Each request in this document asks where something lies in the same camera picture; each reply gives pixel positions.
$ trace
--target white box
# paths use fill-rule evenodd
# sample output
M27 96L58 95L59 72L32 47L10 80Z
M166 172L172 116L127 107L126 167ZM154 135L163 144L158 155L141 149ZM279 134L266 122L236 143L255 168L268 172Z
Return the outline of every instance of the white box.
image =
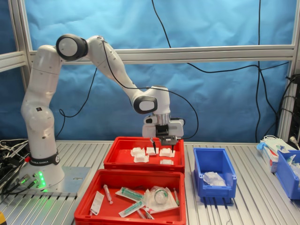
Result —
M268 165L270 172L275 173L278 164L278 155L272 151L268 146L264 146L262 150L259 150L265 163Z

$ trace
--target slotted aluminum table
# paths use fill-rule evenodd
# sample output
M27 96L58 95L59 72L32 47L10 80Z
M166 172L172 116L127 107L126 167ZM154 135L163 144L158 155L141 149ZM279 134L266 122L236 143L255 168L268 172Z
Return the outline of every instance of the slotted aluminum table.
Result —
M77 197L44 195L10 195L1 200L0 211L7 224L59 225L75 224L74 211L112 142L58 141L63 166L91 167ZM256 150L247 143L185 143L185 188L188 225L300 225L300 201L287 198L278 179ZM225 148L238 178L232 204L214 198L203 202L195 188L193 147Z

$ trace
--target blue bin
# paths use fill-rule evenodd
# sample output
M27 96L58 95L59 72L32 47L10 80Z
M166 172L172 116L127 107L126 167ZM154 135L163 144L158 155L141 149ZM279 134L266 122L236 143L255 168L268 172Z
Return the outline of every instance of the blue bin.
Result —
M290 150L290 153L278 151L278 164L276 176L290 199L300 199L299 178L294 174L287 163L287 159L296 155L294 161L300 163L300 151Z
M202 197L225 198L228 202L235 197L236 174L225 149L194 148L194 176L198 195ZM205 185L206 172L218 173L226 182L226 187Z

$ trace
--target white foam block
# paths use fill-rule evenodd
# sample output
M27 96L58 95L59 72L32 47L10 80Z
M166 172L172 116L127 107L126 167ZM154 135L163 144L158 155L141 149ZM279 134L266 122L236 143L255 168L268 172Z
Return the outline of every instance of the white foam block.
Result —
M165 157L175 157L175 150L172 153L172 150L170 148L168 149L161 149L159 156L165 156Z
M155 154L154 148L147 147L146 154L148 154L150 156L155 156L155 155L159 154L159 148L156 148L156 154Z
M143 149L141 149L140 147L137 147L137 148L133 148L131 151L130 151L130 154L131 154L131 156L136 156L137 154L140 154L140 153L143 153L144 155L146 155L145 154L145 149L143 148Z
M139 153L135 156L134 160L135 163L147 163L149 162L149 155L144 155L142 153Z

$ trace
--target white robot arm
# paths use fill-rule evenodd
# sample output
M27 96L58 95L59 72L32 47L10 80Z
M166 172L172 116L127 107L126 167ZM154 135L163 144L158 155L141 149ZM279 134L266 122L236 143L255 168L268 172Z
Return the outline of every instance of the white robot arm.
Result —
M63 62L82 57L89 58L106 77L125 91L137 113L152 113L144 119L143 137L151 140L159 137L162 145L173 146L177 138L183 136L184 121L170 118L170 98L166 87L152 86L145 92L137 89L119 55L101 36L85 40L76 35L63 35L56 46L39 47L21 108L31 155L29 164L20 170L19 176L22 178L28 174L35 177L38 182L34 189L55 185L64 178L55 143L54 116L49 104L56 91Z

